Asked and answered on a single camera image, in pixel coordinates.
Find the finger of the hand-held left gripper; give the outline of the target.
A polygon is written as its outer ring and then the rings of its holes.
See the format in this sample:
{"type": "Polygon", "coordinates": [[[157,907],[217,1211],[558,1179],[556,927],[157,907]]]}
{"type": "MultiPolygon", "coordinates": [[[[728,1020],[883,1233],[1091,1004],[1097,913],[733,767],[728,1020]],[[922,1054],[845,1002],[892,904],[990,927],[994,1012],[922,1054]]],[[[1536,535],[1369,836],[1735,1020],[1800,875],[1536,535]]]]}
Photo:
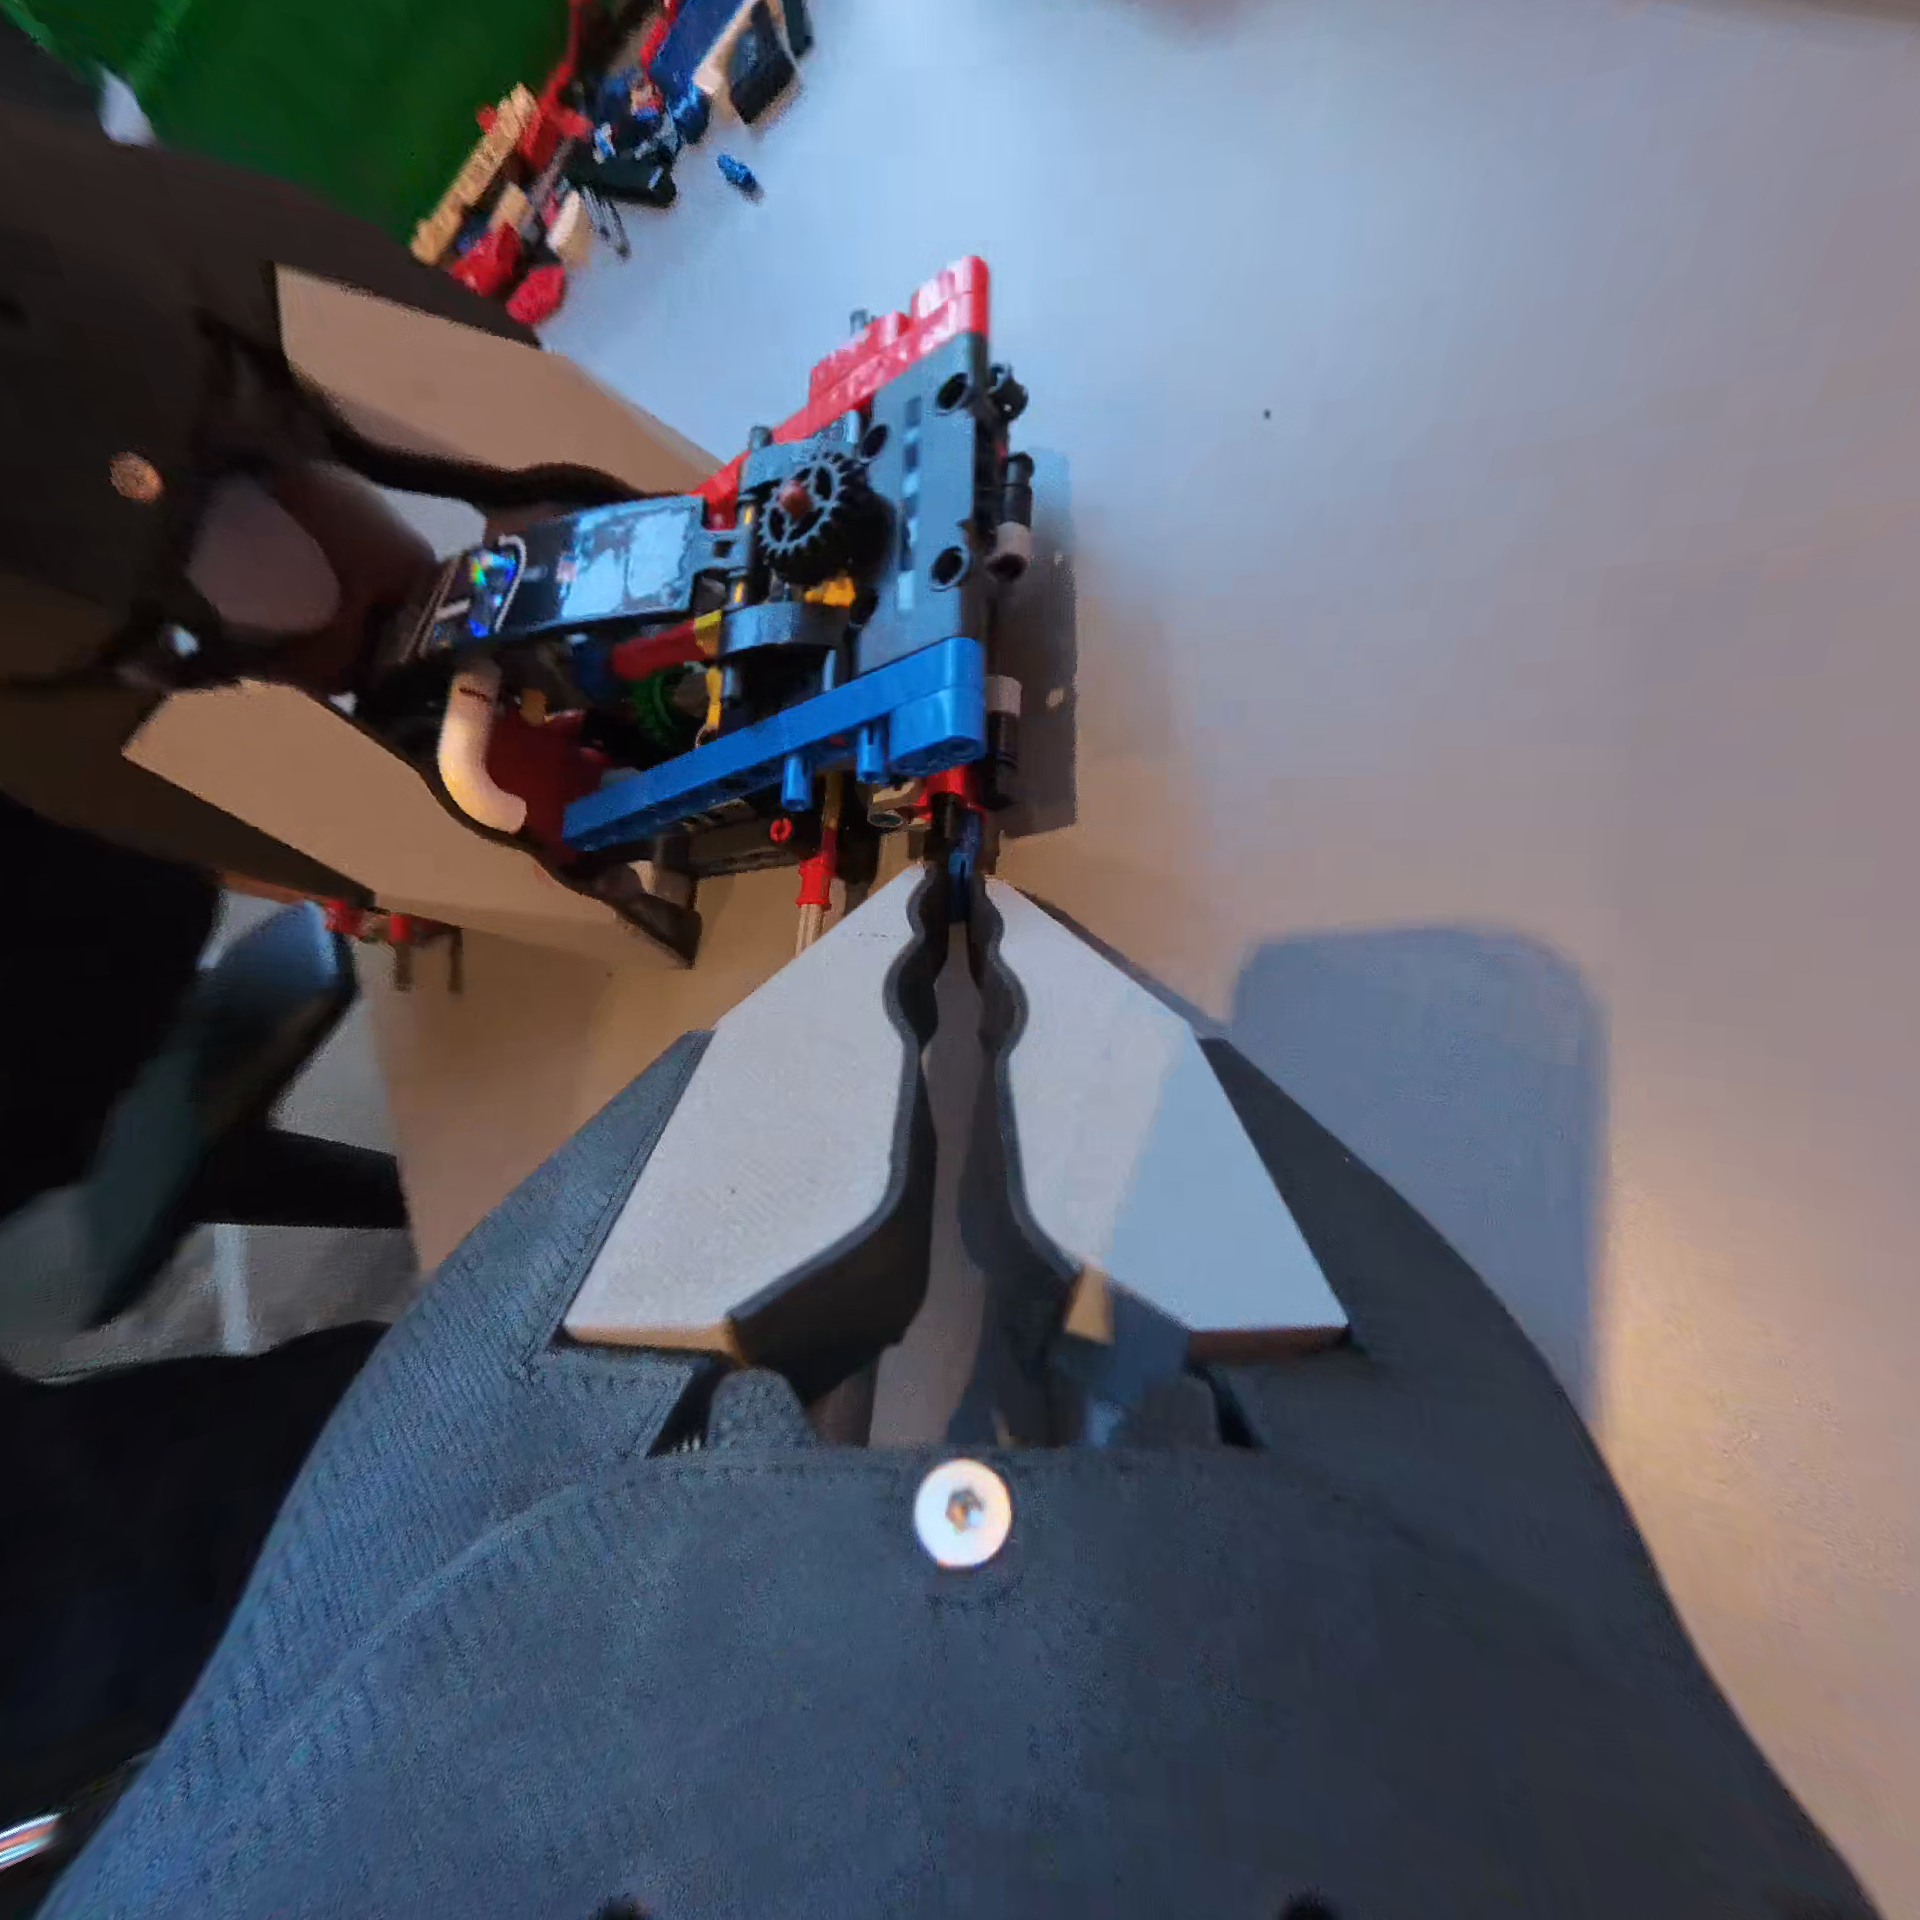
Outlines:
{"type": "Polygon", "coordinates": [[[342,460],[486,512],[690,496],[721,465],[572,357],[275,267],[290,371],[342,460]]]}
{"type": "Polygon", "coordinates": [[[180,690],[131,732],[124,757],[378,906],[607,965],[674,963],[605,901],[467,823],[408,762],[293,685],[180,690]]]}

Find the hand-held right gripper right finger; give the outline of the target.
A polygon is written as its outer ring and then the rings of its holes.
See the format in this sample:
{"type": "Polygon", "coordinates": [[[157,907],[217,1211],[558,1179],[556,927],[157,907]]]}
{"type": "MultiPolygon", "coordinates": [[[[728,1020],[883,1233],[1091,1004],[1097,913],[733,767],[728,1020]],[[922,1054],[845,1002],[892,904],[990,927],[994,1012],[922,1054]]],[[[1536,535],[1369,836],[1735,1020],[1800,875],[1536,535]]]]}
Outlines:
{"type": "Polygon", "coordinates": [[[987,1118],[1053,1324],[1111,1340],[1135,1308],[1199,1361],[1344,1341],[1348,1311],[1192,1022],[1010,882],[980,883],[972,923],[987,1118]]]}

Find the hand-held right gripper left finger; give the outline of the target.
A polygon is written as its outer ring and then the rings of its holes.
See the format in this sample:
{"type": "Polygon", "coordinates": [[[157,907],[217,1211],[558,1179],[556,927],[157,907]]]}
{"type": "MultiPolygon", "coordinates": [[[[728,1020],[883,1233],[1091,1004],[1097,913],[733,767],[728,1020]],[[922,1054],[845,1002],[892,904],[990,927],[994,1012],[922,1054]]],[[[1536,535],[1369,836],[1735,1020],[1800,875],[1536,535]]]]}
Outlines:
{"type": "Polygon", "coordinates": [[[876,1365],[927,1289],[924,1047],[950,885],[909,868],[710,1030],[564,1334],[707,1355],[805,1404],[876,1365]]]}

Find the brick car chassis model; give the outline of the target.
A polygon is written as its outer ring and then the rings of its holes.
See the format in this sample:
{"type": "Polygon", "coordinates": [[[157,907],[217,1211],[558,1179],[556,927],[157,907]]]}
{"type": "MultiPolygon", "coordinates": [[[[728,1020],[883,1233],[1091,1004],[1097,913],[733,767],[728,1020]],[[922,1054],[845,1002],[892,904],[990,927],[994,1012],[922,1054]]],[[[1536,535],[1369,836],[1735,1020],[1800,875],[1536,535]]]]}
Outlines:
{"type": "Polygon", "coordinates": [[[1027,394],[967,253],[857,314],[801,408],[691,494],[516,506],[376,613],[347,719],[449,812],[696,960],[697,888],[791,870],[795,950],[1015,799],[997,601],[1032,561],[1027,394]]]}

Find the pile of loose bricks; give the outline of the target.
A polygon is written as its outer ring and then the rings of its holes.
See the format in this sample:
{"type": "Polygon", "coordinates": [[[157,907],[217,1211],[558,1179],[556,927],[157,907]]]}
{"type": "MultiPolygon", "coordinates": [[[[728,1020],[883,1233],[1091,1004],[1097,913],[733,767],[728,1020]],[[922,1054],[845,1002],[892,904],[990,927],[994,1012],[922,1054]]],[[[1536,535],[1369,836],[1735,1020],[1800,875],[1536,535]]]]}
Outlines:
{"type": "Polygon", "coordinates": [[[477,137],[408,251],[542,326],[572,281],[630,256],[628,212],[668,212],[714,123],[753,130],[816,44],[805,1],[570,4],[559,59],[475,109],[477,137]]]}

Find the green storage bin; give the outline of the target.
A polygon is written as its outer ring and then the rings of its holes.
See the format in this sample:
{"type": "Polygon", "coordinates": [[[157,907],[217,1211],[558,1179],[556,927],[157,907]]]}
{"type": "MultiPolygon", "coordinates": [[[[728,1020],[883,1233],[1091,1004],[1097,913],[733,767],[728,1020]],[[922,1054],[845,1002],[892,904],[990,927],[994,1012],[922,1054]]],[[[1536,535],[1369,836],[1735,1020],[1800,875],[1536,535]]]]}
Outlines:
{"type": "Polygon", "coordinates": [[[477,109],[564,56],[564,1],[6,1],[156,137],[297,183],[397,242],[433,212],[477,109]]]}

